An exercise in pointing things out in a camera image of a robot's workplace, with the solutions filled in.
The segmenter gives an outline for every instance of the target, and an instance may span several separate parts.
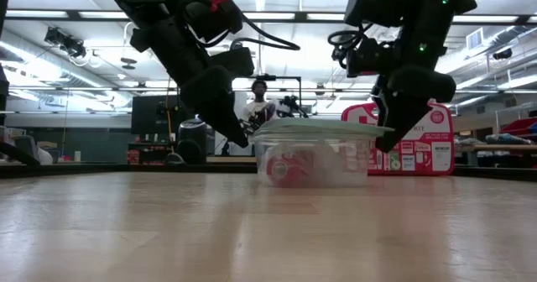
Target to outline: person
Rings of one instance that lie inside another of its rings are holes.
[[[252,84],[252,92],[255,96],[253,102],[250,102],[244,108],[243,119],[249,121],[250,118],[254,118],[258,123],[265,123],[269,120],[278,118],[276,114],[276,104],[274,102],[268,102],[265,100],[265,93],[267,92],[267,83],[265,81],[257,80]],[[248,135],[248,142],[253,143],[253,138]],[[255,147],[252,146],[252,156],[255,156]]]
[[[255,81],[252,84],[252,93],[255,96],[255,98],[253,102],[250,102],[244,108],[245,120],[255,117],[258,112],[261,112],[269,104],[269,102],[265,100],[266,92],[267,92],[267,83],[265,81]],[[271,120],[273,119],[274,116],[275,115],[272,115],[272,117],[268,117],[266,120]]]

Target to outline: container lid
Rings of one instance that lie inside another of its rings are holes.
[[[264,123],[254,137],[278,133],[331,133],[380,137],[391,128],[327,119],[281,118]]]

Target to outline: ceiling light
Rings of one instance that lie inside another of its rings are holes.
[[[151,87],[144,87],[144,88],[118,88],[119,91],[167,91],[168,88],[151,88]]]
[[[245,13],[246,18],[249,19],[264,19],[264,20],[282,20],[282,19],[294,19],[294,13]]]
[[[55,87],[51,86],[10,86],[9,89],[20,89],[20,90],[33,90],[33,91],[54,91]]]
[[[526,76],[526,77],[520,77],[511,81],[508,81],[506,83],[503,83],[502,85],[498,86],[498,89],[500,90],[509,90],[512,88],[525,86],[528,84],[531,84],[533,82],[537,81],[537,76]]]
[[[55,114],[54,111],[16,111],[16,114]]]
[[[509,23],[514,22],[518,16],[480,16],[460,15],[453,17],[455,23]]]
[[[324,21],[342,21],[345,18],[343,13],[308,13],[308,19],[317,19]]]
[[[475,85],[477,84],[478,82],[484,80],[484,78],[482,76],[478,76],[478,77],[474,77],[472,78],[471,80],[468,80],[468,81],[464,81],[464,82],[461,82],[461,83],[458,83],[456,84],[456,89],[459,90],[459,89],[464,89],[466,87],[469,87],[469,86],[472,86],[472,85]]]
[[[79,12],[82,18],[128,18],[124,12]]]
[[[474,97],[474,98],[470,98],[469,100],[466,100],[464,102],[460,102],[457,104],[458,107],[462,107],[462,106],[468,106],[468,105],[471,105],[475,102],[479,102],[479,101],[482,101],[484,100],[485,97]]]
[[[498,90],[456,90],[455,93],[459,94],[497,94]]]
[[[513,94],[536,94],[537,90],[509,90],[508,92]]]
[[[49,10],[8,10],[6,12],[7,18],[69,18],[67,12]]]
[[[14,97],[20,97],[33,102],[37,102],[39,100],[35,95],[22,90],[10,90],[9,95]]]
[[[98,87],[98,88],[94,88],[94,87],[61,87],[60,90],[64,90],[64,91],[111,91],[112,88],[111,87],[108,87],[108,88],[105,88],[105,87]]]

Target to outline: black monitor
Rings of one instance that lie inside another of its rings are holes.
[[[188,113],[182,107],[177,96],[168,96],[171,132],[177,133],[179,124],[191,119],[194,114]],[[168,116],[166,114],[166,96],[134,97],[133,117],[131,121],[132,134],[167,134]]]

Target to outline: black cable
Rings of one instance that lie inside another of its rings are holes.
[[[213,40],[212,42],[210,42],[210,43],[203,43],[203,42],[201,42],[201,41],[199,41],[199,40],[197,40],[197,41],[198,41],[198,43],[199,43],[200,45],[202,45],[203,47],[205,47],[205,48],[211,48],[211,47],[214,47],[214,46],[220,44],[220,43],[227,37],[228,34],[229,34],[229,30],[227,30],[225,33],[223,33],[221,36],[219,36],[218,39],[214,39],[214,40]]]
[[[349,50],[353,50],[356,46],[358,46],[358,44],[360,44],[362,39],[367,39],[368,38],[367,35],[365,35],[365,33],[372,26],[373,26],[373,23],[369,23],[364,28],[362,26],[362,24],[360,23],[359,26],[358,26],[358,30],[340,30],[340,31],[336,31],[335,33],[330,34],[328,36],[328,44],[331,44],[331,45],[335,46],[336,49],[339,50],[339,52],[342,55],[346,55]],[[341,37],[343,35],[351,35],[352,37],[350,39],[345,39],[343,41],[337,41],[336,42],[334,40],[334,38]],[[340,58],[338,60],[338,62],[339,62],[339,66],[341,68],[346,69],[347,65],[345,63],[343,63],[344,60],[345,60],[345,58],[342,57],[342,58]]]
[[[259,39],[238,38],[238,39],[235,39],[235,40],[232,41],[231,49],[233,49],[233,47],[236,44],[240,43],[240,42],[252,42],[252,43],[257,43],[257,44],[265,45],[265,46],[268,46],[268,47],[273,47],[273,48],[278,48],[278,49],[283,49],[283,50],[293,50],[293,51],[300,50],[300,46],[298,46],[297,44],[291,43],[291,42],[286,41],[284,39],[280,39],[278,37],[273,36],[272,34],[269,34],[269,33],[265,32],[264,30],[260,29],[254,22],[250,21],[250,19],[248,17],[246,17],[244,15],[244,13],[241,13],[241,15],[242,15],[242,19],[244,20],[244,22],[246,22],[246,24],[248,24],[250,27],[252,27],[253,30],[258,32],[259,34],[261,34],[265,38],[271,39],[274,42],[277,42],[277,43],[280,43],[280,44],[268,43],[268,42],[264,42],[264,41],[259,40]]]

